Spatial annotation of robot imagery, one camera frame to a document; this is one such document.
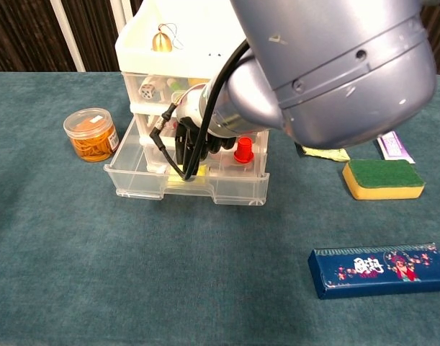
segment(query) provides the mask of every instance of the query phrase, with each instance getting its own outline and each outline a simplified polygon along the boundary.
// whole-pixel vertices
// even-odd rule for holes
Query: jar lid
[[[101,135],[112,125],[111,114],[103,108],[86,108],[64,120],[64,131],[71,138],[85,139]]]

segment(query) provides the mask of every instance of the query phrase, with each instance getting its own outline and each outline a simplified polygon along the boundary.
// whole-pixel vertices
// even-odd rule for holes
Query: plastic jar
[[[111,114],[102,108],[87,108],[69,115],[63,123],[77,155],[87,162],[103,161],[119,145]]]

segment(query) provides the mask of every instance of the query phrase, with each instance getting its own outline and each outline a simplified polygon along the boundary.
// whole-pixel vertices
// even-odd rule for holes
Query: yellow sponge
[[[425,185],[406,160],[351,160],[343,177],[357,200],[418,198]]]

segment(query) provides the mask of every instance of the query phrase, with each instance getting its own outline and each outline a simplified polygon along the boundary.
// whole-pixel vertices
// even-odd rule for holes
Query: plastic drawer organizer
[[[153,36],[163,23],[176,25],[182,49],[169,53],[152,50]],[[253,141],[252,162],[239,164],[233,157],[235,146],[222,148],[200,163],[197,176],[189,182],[172,170],[148,136],[168,105],[189,87],[218,73],[244,38],[228,0],[143,1],[116,42],[134,114],[115,157],[104,167],[119,196],[161,200],[165,194],[178,194],[210,196],[217,204],[266,202],[268,131],[247,135]],[[173,120],[161,134],[172,158],[175,127]]]

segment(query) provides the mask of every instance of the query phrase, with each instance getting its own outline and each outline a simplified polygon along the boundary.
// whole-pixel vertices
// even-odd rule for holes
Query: table
[[[262,207],[120,198],[76,157],[64,119],[131,121],[119,73],[0,73],[0,344],[440,345],[440,293],[320,301],[312,248],[440,248],[440,77],[398,128],[427,182],[417,200],[355,201],[344,164],[272,131]],[[373,143],[349,149],[378,159]]]

